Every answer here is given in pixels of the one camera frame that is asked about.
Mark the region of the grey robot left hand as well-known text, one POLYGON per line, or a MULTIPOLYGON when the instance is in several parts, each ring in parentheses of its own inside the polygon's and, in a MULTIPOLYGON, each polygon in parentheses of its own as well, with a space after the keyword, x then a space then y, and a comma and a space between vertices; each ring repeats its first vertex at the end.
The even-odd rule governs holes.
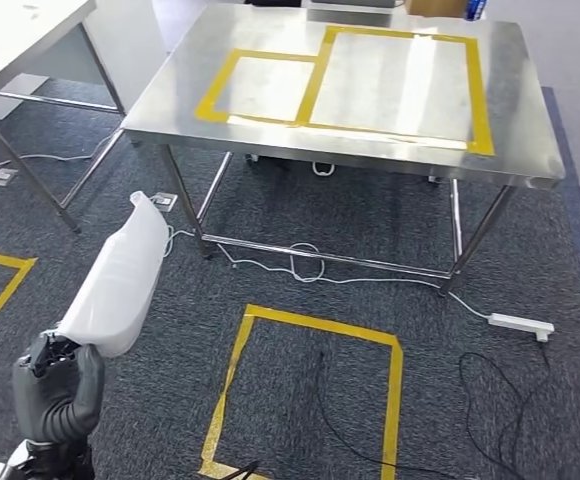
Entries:
POLYGON ((99 423, 104 378, 95 346, 43 333, 12 367, 19 428, 34 442, 85 440, 99 423))

